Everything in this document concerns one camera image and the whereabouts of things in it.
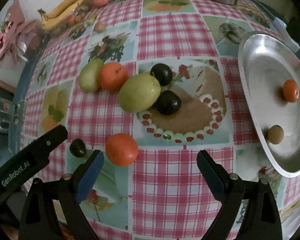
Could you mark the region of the small dark plum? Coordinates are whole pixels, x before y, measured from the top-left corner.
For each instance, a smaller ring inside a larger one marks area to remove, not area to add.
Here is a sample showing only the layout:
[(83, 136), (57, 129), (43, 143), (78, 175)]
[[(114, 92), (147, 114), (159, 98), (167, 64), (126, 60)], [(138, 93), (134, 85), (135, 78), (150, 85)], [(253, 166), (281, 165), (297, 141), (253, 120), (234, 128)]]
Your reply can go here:
[(86, 155), (87, 149), (83, 140), (77, 138), (70, 144), (69, 151), (76, 158), (83, 158)]

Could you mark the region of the orange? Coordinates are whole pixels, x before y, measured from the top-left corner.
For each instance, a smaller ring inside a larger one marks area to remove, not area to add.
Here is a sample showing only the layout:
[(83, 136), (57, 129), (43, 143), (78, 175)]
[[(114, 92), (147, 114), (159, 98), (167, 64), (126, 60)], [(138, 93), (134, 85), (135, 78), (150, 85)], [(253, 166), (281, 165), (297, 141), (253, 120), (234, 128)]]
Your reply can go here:
[(137, 142), (128, 134), (112, 135), (106, 141), (106, 155), (116, 166), (129, 166), (139, 153)]
[(299, 98), (299, 88), (297, 83), (288, 79), (282, 86), (283, 96), (287, 102), (295, 103)]
[(118, 92), (128, 78), (126, 68), (117, 62), (106, 63), (98, 73), (101, 88), (111, 93)]

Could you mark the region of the brown kiwi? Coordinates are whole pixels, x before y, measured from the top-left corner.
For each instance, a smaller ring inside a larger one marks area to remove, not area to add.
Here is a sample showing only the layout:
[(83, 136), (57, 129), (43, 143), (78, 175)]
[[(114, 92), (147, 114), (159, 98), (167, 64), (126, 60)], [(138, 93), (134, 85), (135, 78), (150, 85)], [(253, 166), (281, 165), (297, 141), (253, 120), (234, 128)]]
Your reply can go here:
[(284, 130), (280, 125), (273, 125), (268, 130), (268, 141), (274, 145), (278, 145), (283, 141), (285, 136)]

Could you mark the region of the small green mango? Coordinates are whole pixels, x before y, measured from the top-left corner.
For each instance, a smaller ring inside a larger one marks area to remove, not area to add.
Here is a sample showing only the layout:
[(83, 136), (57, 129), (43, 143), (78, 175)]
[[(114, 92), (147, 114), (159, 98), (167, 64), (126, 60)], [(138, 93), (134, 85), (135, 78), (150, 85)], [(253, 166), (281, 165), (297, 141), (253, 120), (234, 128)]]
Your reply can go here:
[(104, 66), (101, 59), (89, 61), (81, 70), (78, 77), (78, 85), (84, 93), (94, 93), (101, 87), (98, 80), (98, 73)]

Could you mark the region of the large green mango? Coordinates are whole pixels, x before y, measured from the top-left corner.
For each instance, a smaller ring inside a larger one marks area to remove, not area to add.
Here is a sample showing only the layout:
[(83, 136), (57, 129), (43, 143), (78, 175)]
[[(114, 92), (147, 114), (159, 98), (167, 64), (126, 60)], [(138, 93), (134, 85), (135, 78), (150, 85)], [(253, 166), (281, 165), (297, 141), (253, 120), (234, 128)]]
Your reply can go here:
[(149, 73), (142, 73), (125, 82), (117, 94), (117, 102), (126, 112), (141, 112), (151, 107), (160, 93), (159, 81)]

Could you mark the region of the pink flower bouquet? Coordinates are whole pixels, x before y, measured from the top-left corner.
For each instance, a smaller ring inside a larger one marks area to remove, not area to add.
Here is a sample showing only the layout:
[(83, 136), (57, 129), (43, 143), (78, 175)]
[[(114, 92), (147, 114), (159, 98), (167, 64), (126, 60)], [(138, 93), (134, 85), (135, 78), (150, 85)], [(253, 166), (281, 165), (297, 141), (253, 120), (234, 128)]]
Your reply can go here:
[(27, 61), (38, 49), (44, 34), (37, 20), (25, 20), (19, 0), (13, 0), (0, 26), (0, 63), (8, 58), (14, 64)]

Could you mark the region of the lower banana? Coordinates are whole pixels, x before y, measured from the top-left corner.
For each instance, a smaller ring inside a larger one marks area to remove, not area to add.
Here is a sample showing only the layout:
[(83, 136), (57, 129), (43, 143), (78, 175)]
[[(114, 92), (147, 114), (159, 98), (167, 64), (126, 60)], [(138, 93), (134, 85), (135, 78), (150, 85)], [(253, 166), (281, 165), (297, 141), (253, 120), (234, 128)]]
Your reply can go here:
[(84, 0), (78, 0), (74, 4), (67, 7), (59, 16), (52, 19), (45, 20), (42, 16), (42, 29), (45, 31), (50, 31), (58, 27), (63, 21), (65, 21), (79, 6), (83, 3)]

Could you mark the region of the banana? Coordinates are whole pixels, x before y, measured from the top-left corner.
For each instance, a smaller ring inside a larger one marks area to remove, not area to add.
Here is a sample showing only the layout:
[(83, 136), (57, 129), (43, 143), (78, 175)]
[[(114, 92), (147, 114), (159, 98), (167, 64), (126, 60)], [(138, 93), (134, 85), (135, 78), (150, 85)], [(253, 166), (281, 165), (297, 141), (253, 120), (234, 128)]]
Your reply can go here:
[(83, 3), (84, 0), (78, 0), (74, 4), (67, 7), (59, 16), (52, 19), (45, 20), (42, 16), (42, 29), (45, 31), (50, 31), (58, 27), (63, 21), (65, 21), (79, 6)]
[(57, 16), (59, 16), (61, 13), (63, 13), (68, 7), (75, 4), (76, 2), (79, 2), (80, 0), (64, 0), (62, 1), (53, 11), (50, 13), (45, 12), (43, 9), (38, 9), (38, 12), (40, 16), (43, 16), (45, 19), (52, 19)]

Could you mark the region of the checkered fruit tablecloth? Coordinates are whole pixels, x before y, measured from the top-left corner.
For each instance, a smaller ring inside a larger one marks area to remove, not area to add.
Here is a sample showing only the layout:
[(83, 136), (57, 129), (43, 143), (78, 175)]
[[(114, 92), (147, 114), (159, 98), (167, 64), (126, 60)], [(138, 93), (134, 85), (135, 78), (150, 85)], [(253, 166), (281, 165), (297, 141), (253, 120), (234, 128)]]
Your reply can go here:
[(39, 57), (21, 142), (68, 137), (37, 173), (50, 185), (94, 150), (79, 202), (99, 239), (200, 239), (221, 202), (197, 154), (271, 188), (279, 229), (300, 226), (300, 60), (251, 0), (94, 0)]

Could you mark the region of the glass fruit bowl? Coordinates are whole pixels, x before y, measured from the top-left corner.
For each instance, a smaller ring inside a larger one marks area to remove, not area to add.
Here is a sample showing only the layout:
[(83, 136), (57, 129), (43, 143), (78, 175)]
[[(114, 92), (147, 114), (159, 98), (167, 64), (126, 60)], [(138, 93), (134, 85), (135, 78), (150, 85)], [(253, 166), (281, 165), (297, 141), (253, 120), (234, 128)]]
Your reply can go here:
[(50, 33), (53, 35), (59, 35), (62, 33), (65, 29), (68, 27), (74, 25), (75, 23), (81, 21), (87, 13), (90, 11), (91, 6), (89, 5), (89, 2), (84, 0), (83, 3), (77, 8), (65, 21), (63, 21), (58, 27), (55, 29), (52, 29), (50, 31), (45, 31), (46, 33)]

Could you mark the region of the steel round tray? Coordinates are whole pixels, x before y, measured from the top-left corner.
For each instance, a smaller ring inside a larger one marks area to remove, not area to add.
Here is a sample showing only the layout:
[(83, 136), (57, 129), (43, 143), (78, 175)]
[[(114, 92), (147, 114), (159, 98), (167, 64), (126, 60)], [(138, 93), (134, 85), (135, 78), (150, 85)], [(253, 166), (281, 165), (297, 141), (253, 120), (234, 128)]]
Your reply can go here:
[[(280, 40), (261, 31), (242, 37), (238, 69), (249, 112), (263, 150), (275, 170), (286, 178), (300, 175), (300, 61)], [(287, 102), (282, 86), (294, 80), (299, 88), (295, 103)], [(268, 130), (280, 125), (283, 141), (268, 141)]]

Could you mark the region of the upper banana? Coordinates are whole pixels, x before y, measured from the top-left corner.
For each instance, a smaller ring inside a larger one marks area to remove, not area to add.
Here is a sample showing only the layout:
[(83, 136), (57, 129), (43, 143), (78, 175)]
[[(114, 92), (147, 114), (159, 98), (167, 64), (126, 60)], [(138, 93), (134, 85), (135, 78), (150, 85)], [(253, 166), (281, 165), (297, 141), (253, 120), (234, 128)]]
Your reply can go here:
[(79, 2), (80, 0), (64, 0), (62, 1), (53, 11), (50, 13), (45, 12), (43, 9), (38, 9), (38, 12), (40, 16), (43, 16), (45, 19), (52, 19), (57, 16), (59, 16), (61, 13), (63, 13), (68, 7), (75, 4), (76, 2)]

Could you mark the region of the black power adapter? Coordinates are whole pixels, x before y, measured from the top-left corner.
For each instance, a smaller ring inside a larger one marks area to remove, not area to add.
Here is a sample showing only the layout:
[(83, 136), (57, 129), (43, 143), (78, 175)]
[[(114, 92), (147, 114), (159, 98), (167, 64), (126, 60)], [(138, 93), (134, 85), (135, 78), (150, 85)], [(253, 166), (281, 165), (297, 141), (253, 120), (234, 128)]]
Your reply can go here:
[(286, 30), (296, 43), (300, 43), (300, 21), (298, 18), (292, 17), (288, 22)]

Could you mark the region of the white power strip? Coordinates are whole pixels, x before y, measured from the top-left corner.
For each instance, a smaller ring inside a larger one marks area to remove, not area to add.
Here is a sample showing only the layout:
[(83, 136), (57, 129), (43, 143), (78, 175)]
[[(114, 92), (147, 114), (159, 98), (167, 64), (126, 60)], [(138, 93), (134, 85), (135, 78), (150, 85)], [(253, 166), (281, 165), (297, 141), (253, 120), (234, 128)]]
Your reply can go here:
[(283, 37), (284, 43), (286, 46), (294, 53), (297, 53), (300, 49), (298, 43), (296, 43), (287, 32), (287, 25), (278, 17), (275, 17), (273, 20), (273, 25), (279, 32), (279, 34)]

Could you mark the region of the blue bed sheet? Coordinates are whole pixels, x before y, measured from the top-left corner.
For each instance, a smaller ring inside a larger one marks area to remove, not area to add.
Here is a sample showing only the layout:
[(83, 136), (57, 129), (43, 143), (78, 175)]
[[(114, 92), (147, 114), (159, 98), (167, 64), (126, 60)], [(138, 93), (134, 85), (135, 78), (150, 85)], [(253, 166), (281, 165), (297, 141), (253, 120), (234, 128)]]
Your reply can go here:
[[(271, 6), (263, 3), (259, 0), (238, 0), (238, 5), (233, 7), (234, 9), (245, 9), (249, 11), (251, 14), (255, 14), (258, 16), (258, 20), (253, 17), (253, 23), (264, 27), (266, 24), (269, 25), (269, 29), (272, 31), (276, 31), (276, 28), (273, 26), (274, 18), (278, 17), (283, 20), (285, 23), (288, 22), (288, 18), (286, 18), (282, 13), (279, 13), (277, 10), (272, 8)], [(42, 54), (44, 53), (46, 47), (57, 47), (56, 51), (53, 54), (58, 52), (58, 40), (59, 38), (51, 38), (49, 34), (45, 35), (43, 41), (40, 42), (39, 48), (34, 52), (34, 56), (30, 61), (25, 65), (25, 68), (21, 74), (20, 80), (18, 82), (18, 86), (16, 88), (13, 103), (23, 104), (25, 100), (25, 96), (27, 90), (29, 88), (34, 70), (38, 61)], [(21, 124), (22, 124), (22, 113), (18, 111), (16, 107), (14, 107), (11, 117), (11, 124), (8, 132), (8, 149), (10, 150), (12, 155), (17, 153), (17, 147), (20, 145), (20, 134), (21, 134)]]

